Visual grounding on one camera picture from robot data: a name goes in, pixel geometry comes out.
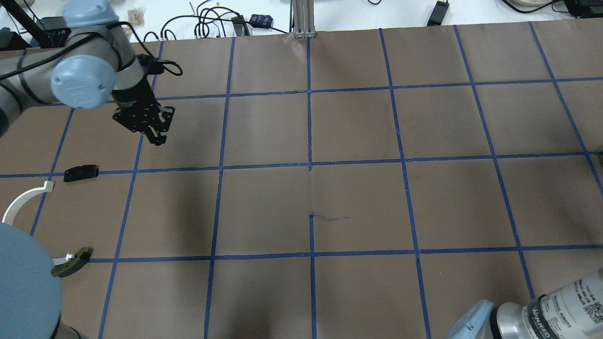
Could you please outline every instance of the grid square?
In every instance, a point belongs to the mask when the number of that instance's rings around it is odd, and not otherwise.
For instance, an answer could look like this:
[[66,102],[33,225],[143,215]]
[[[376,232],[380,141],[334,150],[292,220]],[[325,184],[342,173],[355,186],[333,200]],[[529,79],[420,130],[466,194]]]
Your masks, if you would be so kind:
[[478,87],[497,154],[582,151],[553,84]]
[[157,76],[155,96],[187,97],[226,93],[232,38],[164,41],[161,59],[172,60],[181,77]]
[[93,247],[95,258],[112,258],[131,175],[112,174],[80,182],[56,180],[46,196],[35,238],[53,258]]
[[393,28],[383,35],[395,86],[469,82],[452,26]]
[[88,338],[98,336],[111,268],[110,263],[87,264],[76,274],[61,278],[61,322]]
[[387,90],[312,94],[312,161],[400,159]]
[[209,262],[122,262],[103,338],[203,335]]
[[224,171],[217,255],[307,252],[307,167]]
[[603,125],[603,97],[599,95],[603,92],[603,81],[559,83],[559,88],[586,149],[603,151],[603,136],[598,128]]
[[584,157],[499,164],[522,245],[603,242],[603,197]]
[[69,111],[67,106],[26,110],[0,138],[0,174],[50,172]]
[[95,110],[74,111],[56,172],[87,163],[99,165],[101,171],[134,167],[140,133],[132,133],[112,119],[116,108],[106,104]]
[[317,35],[310,40],[312,89],[389,86],[378,30]]
[[550,79],[527,22],[458,27],[473,80]]
[[[47,177],[35,178],[3,178],[0,179],[0,215],[4,215],[6,208],[21,193],[29,191],[32,188],[42,187]],[[38,207],[40,206],[41,195],[28,200],[25,205],[19,209],[19,213],[14,218],[14,227],[22,229],[29,233],[36,219]]]
[[473,305],[529,302],[517,252],[421,255],[429,324],[433,338],[444,338]]
[[603,76],[600,19],[543,21],[533,25],[555,78]]
[[601,268],[603,250],[525,251],[534,294],[548,294]]
[[315,166],[311,176],[317,252],[413,248],[399,163]]
[[515,246],[491,160],[410,162],[406,168],[422,249]]
[[318,338],[425,338],[414,256],[318,257],[316,294]]
[[306,39],[293,34],[247,36],[236,40],[231,93],[306,90]]
[[208,338],[312,338],[310,259],[216,261]]
[[306,94],[231,98],[225,165],[308,161]]
[[164,101],[176,108],[167,141],[155,146],[143,141],[138,168],[219,166],[224,99]]
[[210,255],[217,192],[218,171],[139,173],[119,255]]
[[398,89],[396,102],[407,159],[490,155],[471,87]]

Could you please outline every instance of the black cable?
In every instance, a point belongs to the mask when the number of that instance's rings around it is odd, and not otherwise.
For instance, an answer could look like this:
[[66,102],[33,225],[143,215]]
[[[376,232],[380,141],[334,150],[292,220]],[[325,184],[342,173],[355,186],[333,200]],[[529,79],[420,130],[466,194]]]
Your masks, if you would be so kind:
[[293,1],[289,6],[289,33],[293,32]]
[[178,39],[176,39],[176,34],[174,34],[174,32],[172,32],[172,30],[165,30],[165,33],[166,33],[165,39],[166,40],[169,40],[168,39],[168,32],[172,33],[172,36],[174,37],[174,40],[178,40]]
[[[163,27],[161,28],[161,32],[159,33],[160,37],[165,37],[165,35],[163,34],[165,32],[165,27],[172,21],[176,20],[176,19],[180,19],[181,17],[197,17],[196,15],[178,15],[178,16],[174,16],[173,18],[171,18],[170,20],[168,20],[165,24],[163,24]],[[214,20],[214,21],[226,21],[226,22],[236,22],[237,24],[251,24],[249,21],[234,21],[234,20],[230,20],[230,19],[220,19],[217,17],[208,17],[206,19],[209,20]],[[274,28],[274,27],[269,27],[269,29],[271,30],[275,30],[277,32],[283,33],[283,34],[287,34],[287,32],[280,30],[278,28]]]
[[145,37],[142,38],[142,41],[147,42],[147,37],[151,34],[155,36],[155,39],[159,40],[159,36],[157,35],[157,33],[153,32],[153,31],[149,31],[145,34]]
[[199,8],[201,8],[201,6],[203,6],[204,4],[207,4],[209,1],[211,1],[211,0],[205,0],[202,3],[200,3],[199,6],[197,6],[197,10],[196,10],[197,16],[199,15]]
[[34,18],[36,18],[36,20],[38,20],[40,25],[42,25],[42,28],[44,28],[44,32],[46,33],[46,35],[48,35],[48,29],[46,29],[46,26],[44,26],[44,23],[42,23],[42,21],[40,21],[40,18],[38,18],[37,15],[34,13],[34,11],[31,9],[30,5],[27,3],[27,0],[24,0],[23,2],[27,6],[27,9],[30,10],[30,12],[34,16]]
[[19,31],[19,26],[17,26],[17,23],[14,21],[13,16],[10,15],[10,13],[8,11],[6,11],[6,14],[10,18],[10,20],[13,22],[13,24],[14,24],[14,30],[17,31],[17,33],[18,33],[19,36],[21,36],[21,32]]
[[539,11],[539,10],[541,10],[541,9],[547,7],[547,6],[552,6],[552,4],[556,4],[556,3],[560,2],[560,1],[563,1],[563,0],[552,0],[551,2],[548,2],[547,4],[544,4],[544,5],[542,5],[542,6],[538,7],[538,8],[535,8],[533,10],[524,11],[524,10],[520,10],[519,8],[513,6],[508,0],[502,0],[502,2],[504,2],[507,6],[511,7],[512,10],[514,10],[514,11],[516,11],[518,13],[521,13],[521,14],[530,14],[530,13],[533,13],[535,11]]
[[14,77],[15,75],[19,75],[19,74],[24,73],[26,71],[32,70],[32,69],[34,69],[36,67],[40,67],[40,66],[45,65],[45,64],[47,64],[49,62],[53,62],[54,60],[57,60],[61,56],[63,56],[65,54],[73,51],[74,49],[80,47],[81,45],[84,45],[85,43],[88,43],[88,42],[92,41],[94,38],[97,38],[97,37],[104,38],[102,35],[100,35],[99,33],[96,33],[96,32],[87,32],[87,33],[82,33],[82,34],[88,34],[88,35],[86,37],[82,38],[81,40],[78,40],[77,42],[74,42],[73,44],[71,44],[71,45],[69,45],[69,46],[61,49],[59,52],[57,52],[56,54],[54,54],[54,55],[52,55],[52,56],[50,56],[50,57],[48,57],[46,59],[40,60],[38,62],[34,62],[31,65],[27,65],[27,66],[25,66],[23,68],[19,68],[19,69],[16,69],[16,70],[12,71],[12,72],[0,75],[0,81],[6,80],[6,79],[8,79],[10,77]]
[[552,4],[551,8],[553,9],[553,12],[571,14],[568,11],[559,11],[559,10],[555,9],[555,4]]
[[118,21],[118,22],[115,22],[115,23],[113,23],[113,24],[109,24],[109,25],[107,25],[107,28],[108,28],[108,29],[111,29],[111,28],[115,28],[115,27],[118,27],[118,26],[123,26],[123,25],[126,25],[126,26],[130,27],[130,30],[132,30],[132,33],[134,34],[134,37],[136,38],[136,40],[138,41],[138,43],[140,43],[140,45],[141,45],[142,49],[144,49],[144,50],[145,50],[145,52],[147,52],[147,54],[148,54],[150,57],[155,58],[155,56],[153,56],[153,53],[151,53],[151,51],[149,51],[149,49],[148,49],[148,48],[145,46],[145,44],[144,44],[144,43],[143,43],[143,41],[140,39],[140,37],[138,36],[138,34],[136,34],[136,30],[134,29],[134,27],[132,27],[132,24],[131,24],[131,23],[129,23],[129,22],[127,22],[127,21]]
[[[179,77],[182,74],[184,74],[184,71],[182,71],[182,67],[180,67],[180,65],[178,65],[174,61],[171,61],[171,60],[158,60],[157,62],[160,62],[162,64],[164,70],[168,71],[171,74],[174,74],[177,77]],[[176,68],[178,68],[178,70],[180,71],[180,73],[176,73],[176,72],[172,71],[171,69],[167,68],[165,65],[174,65],[174,66],[176,66]]]
[[[205,25],[203,25],[203,37],[207,37],[209,35],[209,24],[214,23],[217,26],[216,20],[207,22],[207,15],[209,14],[210,11],[214,12],[218,18],[221,18],[222,16],[224,16],[226,14],[235,13],[234,11],[229,10],[229,12],[220,15],[220,14],[218,14],[218,12],[216,12],[216,10],[215,10],[216,8],[220,8],[220,7],[204,8],[201,10],[201,13],[199,14],[199,23],[203,22],[205,24]],[[224,22],[220,21],[220,25],[222,26],[222,32],[224,33],[224,36],[226,37],[226,29],[224,28]]]

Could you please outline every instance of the black device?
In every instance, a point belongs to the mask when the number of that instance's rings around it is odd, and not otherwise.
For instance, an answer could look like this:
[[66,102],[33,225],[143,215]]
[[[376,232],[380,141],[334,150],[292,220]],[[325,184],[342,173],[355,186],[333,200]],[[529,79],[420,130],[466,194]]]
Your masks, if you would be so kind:
[[564,0],[567,11],[581,18],[603,17],[603,0]]
[[448,0],[440,1],[435,3],[434,10],[431,12],[431,16],[429,17],[429,21],[427,21],[427,26],[439,26],[444,21],[444,17],[446,12],[448,11]]
[[245,18],[242,15],[237,15],[232,18],[232,25],[235,28],[236,36],[250,36]]
[[41,29],[46,27],[46,33],[55,47],[64,47],[67,38],[71,34],[71,29],[67,27],[65,19],[62,16],[48,16],[36,21]]
[[98,177],[98,165],[82,165],[65,171],[64,182],[76,182]]
[[4,27],[0,30],[0,51],[18,51],[31,47],[20,35]]

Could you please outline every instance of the white curved plastic piece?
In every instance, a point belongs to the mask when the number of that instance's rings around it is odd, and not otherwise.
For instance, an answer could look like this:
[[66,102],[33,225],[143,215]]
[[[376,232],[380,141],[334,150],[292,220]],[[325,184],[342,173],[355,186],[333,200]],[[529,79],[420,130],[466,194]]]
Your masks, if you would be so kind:
[[19,212],[19,209],[21,209],[21,207],[23,205],[25,205],[25,203],[29,199],[35,197],[38,194],[42,194],[44,192],[52,192],[53,188],[54,188],[53,182],[45,181],[44,186],[32,188],[29,191],[23,192],[23,194],[18,196],[17,199],[15,199],[12,203],[10,203],[10,205],[8,205],[6,212],[4,212],[2,222],[5,224],[12,225],[14,222],[14,218],[17,215],[17,212]]

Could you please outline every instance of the black object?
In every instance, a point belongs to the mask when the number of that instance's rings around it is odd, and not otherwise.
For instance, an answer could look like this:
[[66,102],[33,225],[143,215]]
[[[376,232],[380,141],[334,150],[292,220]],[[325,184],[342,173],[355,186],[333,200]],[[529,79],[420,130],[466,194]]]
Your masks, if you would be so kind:
[[78,180],[98,177],[98,165],[82,165],[65,171],[64,182],[76,182]]
[[249,31],[245,26],[245,18],[242,15],[238,15],[232,18],[232,25],[235,28],[236,36],[249,36]]
[[568,12],[580,18],[603,17],[603,0],[564,0]]
[[254,28],[268,29],[272,27],[273,22],[274,19],[270,15],[252,14],[251,19],[249,19],[249,24]]
[[0,30],[0,51],[18,51],[31,47],[17,32]]
[[82,247],[73,258],[61,265],[56,265],[50,273],[53,277],[68,277],[84,267],[92,256],[92,248]]
[[46,32],[55,47],[65,47],[67,38],[71,34],[71,29],[67,27],[65,19],[62,16],[43,17],[36,21],[36,23],[41,28],[46,28]]
[[46,35],[46,33],[38,25],[36,25],[33,20],[31,20],[27,13],[23,11],[23,9],[17,5],[14,0],[0,0],[0,4],[2,4],[4,8],[6,8],[6,11],[31,34],[33,39],[40,44],[40,47],[52,47],[52,41]]
[[431,16],[429,17],[429,21],[427,21],[427,26],[440,26],[442,21],[444,21],[444,16],[448,11],[448,0],[436,2],[433,12],[431,12]]
[[146,77],[132,88],[111,92],[118,109],[113,119],[132,132],[141,132],[154,145],[165,143],[175,108],[162,107],[153,94]]

